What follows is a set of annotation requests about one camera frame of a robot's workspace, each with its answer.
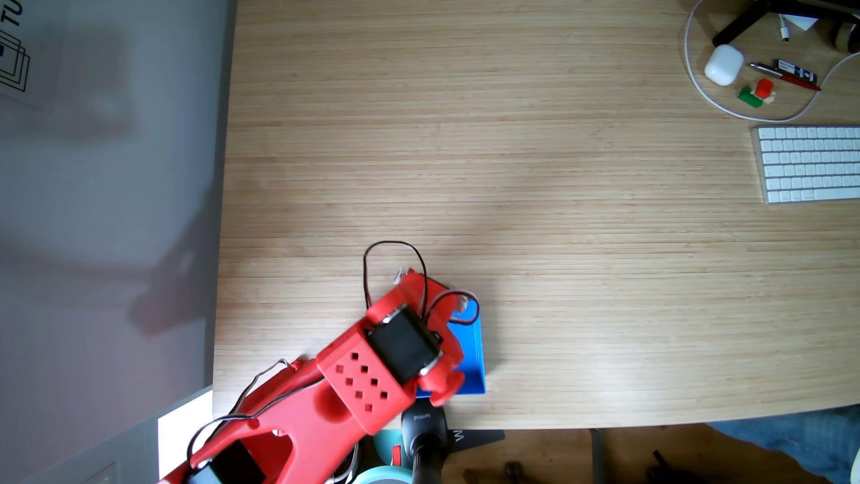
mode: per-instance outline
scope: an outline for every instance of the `small box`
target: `small box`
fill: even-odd
[[[462,313],[456,313],[458,319],[469,320],[475,316],[477,305],[474,301],[469,301],[468,306]],[[483,364],[483,343],[481,342],[481,317],[474,323],[465,326],[454,323],[448,323],[448,327],[457,340],[460,342],[460,347],[463,349],[463,361],[457,366],[457,369],[463,371],[466,375],[466,380],[463,386],[457,391],[458,395],[480,395],[487,393],[487,381],[484,374]],[[428,397],[430,393],[418,388],[416,397]]]
[[[796,78],[801,78],[804,81],[809,81],[812,84],[818,84],[818,76],[814,72],[807,71],[802,67],[786,62],[782,59],[777,59],[777,71],[785,72]]]

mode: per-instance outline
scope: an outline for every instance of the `pen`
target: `pen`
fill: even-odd
[[[777,71],[776,69],[774,69],[773,67],[770,67],[768,65],[756,64],[753,62],[753,63],[749,64],[749,66],[752,67],[753,69],[755,69],[756,71],[763,72],[764,74],[771,76],[772,78],[782,79],[785,82],[797,84],[801,87],[805,87],[805,88],[811,89],[811,90],[821,90],[821,88],[815,84],[812,84],[808,81],[804,81],[803,79],[800,79],[800,78],[795,78],[794,76],[789,76],[788,74],[783,74],[782,72]]]

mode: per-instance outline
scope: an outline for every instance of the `black wire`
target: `black wire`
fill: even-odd
[[[355,466],[355,464],[357,463],[358,459],[359,459],[359,445],[358,445],[358,444],[355,444],[355,445],[353,446],[353,458],[352,458],[352,460],[350,461],[349,466],[347,467],[347,470],[345,470],[345,471],[341,472],[341,474],[340,474],[340,475],[332,475],[332,476],[331,476],[331,477],[326,481],[326,484],[329,484],[329,483],[331,483],[331,484],[338,484],[338,482],[343,481],[344,479],[346,479],[347,477],[349,477],[349,475],[350,475],[354,470],[357,470],[357,469],[353,469],[353,466]]]
[[[283,364],[285,364],[285,365],[287,365],[287,366],[289,366],[289,365],[290,365],[290,364],[289,364],[289,363],[288,363],[284,358],[281,358],[280,360],[278,360],[278,361],[274,362],[274,363],[272,364],[272,366],[270,366],[270,367],[268,367],[268,368],[264,369],[263,371],[261,371],[260,373],[258,373],[258,374],[256,374],[256,375],[254,375],[254,380],[251,380],[251,383],[250,383],[247,387],[245,387],[245,389],[244,389],[244,390],[242,391],[242,393],[239,395],[239,398],[237,398],[237,399],[236,399],[236,404],[235,404],[235,405],[233,405],[233,408],[231,408],[231,409],[230,409],[230,411],[229,411],[229,412],[227,412],[227,414],[228,414],[228,415],[233,414],[236,410],[238,410],[238,409],[239,409],[239,407],[242,405],[242,403],[245,401],[245,399],[246,399],[246,398],[248,398],[248,393],[251,391],[251,388],[253,388],[253,387],[254,387],[254,385],[256,385],[256,384],[257,384],[257,381],[258,381],[258,380],[260,380],[260,377],[261,377],[261,376],[263,376],[263,375],[265,375],[265,374],[266,374],[266,373],[268,373],[269,371],[272,371],[272,369],[274,369],[274,367],[278,366],[280,363],[283,363]],[[206,441],[207,441],[207,442],[209,442],[210,440],[212,440],[212,437],[215,437],[215,434],[217,434],[217,433],[218,433],[218,431],[220,431],[220,430],[221,430],[221,428],[222,428],[222,427],[224,427],[224,425],[225,425],[226,423],[227,423],[227,422],[221,422],[220,424],[218,424],[218,426],[217,426],[217,427],[215,427],[215,431],[212,433],[212,435],[210,435],[210,436],[209,436],[209,438],[208,438]]]
[[[475,321],[478,320],[478,317],[481,316],[481,303],[478,302],[477,296],[475,296],[474,294],[472,294],[469,291],[464,291],[462,289],[448,289],[446,291],[440,292],[439,295],[437,295],[435,298],[433,298],[433,302],[430,303],[430,307],[427,308],[427,316],[425,317],[424,320],[429,321],[430,320],[430,314],[433,312],[433,309],[436,308],[436,305],[439,304],[439,301],[442,301],[443,298],[445,298],[449,295],[464,295],[467,298],[473,300],[475,302],[475,316],[471,320],[457,320],[457,319],[452,318],[448,322],[453,323],[455,325],[463,325],[463,326],[469,326],[469,325],[474,324]]]
[[[253,415],[246,415],[244,413],[228,413],[227,415],[222,415],[221,417],[214,419],[212,422],[209,422],[208,424],[203,425],[194,433],[193,437],[191,437],[191,442],[188,443],[188,449],[186,450],[186,458],[188,460],[188,465],[189,466],[191,465],[191,457],[194,455],[194,442],[197,440],[197,437],[200,436],[200,433],[203,432],[203,430],[205,430],[205,428],[208,427],[209,425],[215,424],[217,422],[227,422],[230,420],[253,420],[253,419],[256,419],[257,417],[262,415],[263,412],[265,412],[266,410],[271,408],[272,405],[278,403],[279,401],[281,401],[285,398],[290,397],[291,395],[295,394],[296,392],[299,392],[299,391],[304,390],[304,389],[309,388],[309,387],[313,387],[314,385],[321,382],[322,380],[324,380],[324,377],[320,376],[319,378],[317,378],[313,382],[305,383],[301,387],[294,388],[294,389],[290,390],[289,392],[286,392],[285,394],[278,395],[272,401],[270,401],[266,405],[264,405],[260,410],[257,410],[256,413],[254,413]]]
[[[418,256],[418,260],[421,262],[421,270],[424,272],[424,292],[421,294],[421,307],[418,308],[418,315],[421,319],[425,319],[425,314],[427,313],[427,297],[429,294],[429,290],[427,289],[427,266],[424,264],[424,258],[421,256],[421,253],[418,252],[418,249],[415,248],[414,245],[403,242],[402,240],[380,240],[378,242],[374,242],[365,250],[365,255],[363,257],[363,263],[365,268],[364,274],[364,286],[365,286],[365,304],[367,305],[367,309],[370,309],[373,304],[373,300],[371,300],[371,292],[370,289],[367,288],[367,254],[376,247],[377,245],[405,245],[408,248],[412,249],[412,252]]]

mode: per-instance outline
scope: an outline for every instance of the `wooden desk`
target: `wooden desk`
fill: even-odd
[[[682,65],[692,1],[244,0],[230,89],[216,413],[362,312],[361,253],[417,245],[482,297],[461,428],[658,425],[860,402],[860,204],[762,202],[750,128]],[[710,36],[743,2],[708,2]],[[819,74],[766,17],[735,43]],[[745,69],[744,79],[753,80]],[[807,123],[860,124],[860,59]],[[734,109],[734,89],[707,79]],[[777,84],[776,105],[809,92]],[[380,252],[375,290],[412,258]]]

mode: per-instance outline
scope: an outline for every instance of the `green block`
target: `green block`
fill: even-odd
[[[750,106],[753,106],[754,108],[760,108],[761,105],[765,103],[761,99],[758,99],[753,94],[753,89],[749,88],[749,87],[745,87],[744,89],[740,90],[740,94],[738,95],[738,99],[749,104]]]

